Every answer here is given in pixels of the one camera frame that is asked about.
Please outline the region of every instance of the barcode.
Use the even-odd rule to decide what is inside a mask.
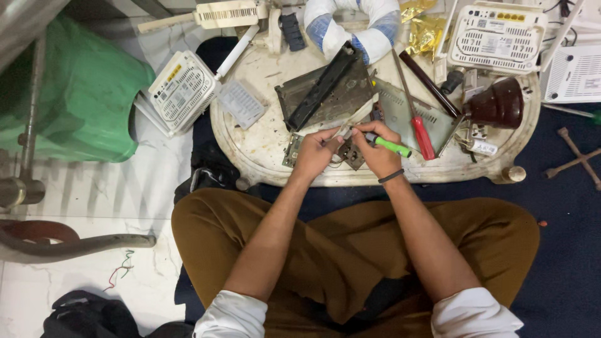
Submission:
[[[257,15],[256,8],[240,8],[237,10],[202,13],[203,20],[231,19],[233,17]]]

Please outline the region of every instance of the green screwdriver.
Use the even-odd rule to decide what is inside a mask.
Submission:
[[[368,141],[371,141],[375,144],[379,144],[381,146],[386,147],[386,149],[395,152],[399,155],[401,155],[402,157],[405,158],[409,158],[411,156],[411,150],[409,150],[409,148],[407,147],[403,147],[400,144],[396,144],[396,143],[392,143],[390,141],[384,140],[384,138],[374,134],[374,133],[366,133],[365,134],[365,138]]]

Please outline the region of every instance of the tape roll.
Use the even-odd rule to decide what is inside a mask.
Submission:
[[[351,34],[332,18],[339,9],[359,10],[370,17],[365,31]],[[305,7],[305,30],[328,61],[345,41],[363,52],[363,62],[372,64],[394,45],[400,22],[397,0],[309,0]]]

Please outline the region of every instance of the wristband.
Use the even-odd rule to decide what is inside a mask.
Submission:
[[[377,182],[378,182],[379,184],[382,184],[382,183],[384,183],[384,182],[386,182],[386,181],[389,181],[389,180],[391,180],[391,179],[393,179],[393,178],[397,177],[398,175],[402,175],[404,172],[405,172],[405,169],[401,169],[401,170],[399,170],[399,171],[396,171],[396,172],[394,172],[394,173],[392,173],[392,174],[390,174],[390,175],[388,175],[388,176],[384,177],[383,179],[379,179]]]

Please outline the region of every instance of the red screwdriver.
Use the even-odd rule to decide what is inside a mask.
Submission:
[[[409,94],[409,87],[407,86],[407,81],[405,81],[405,76],[403,75],[403,70],[401,69],[401,62],[399,62],[397,53],[394,50],[394,48],[392,49],[392,54],[394,57],[394,63],[397,65],[398,75],[399,77],[401,77],[401,82],[403,83],[403,87],[405,88],[407,104],[409,105],[409,110],[411,111],[411,124],[413,125],[413,129],[415,131],[415,138],[417,139],[417,143],[419,144],[421,156],[423,156],[426,161],[429,161],[431,159],[436,158],[436,155],[434,154],[434,149],[432,148],[432,142],[430,142],[428,132],[424,128],[424,120],[422,120],[421,116],[419,116],[415,111],[415,106],[413,105],[413,97],[411,96],[411,94]]]

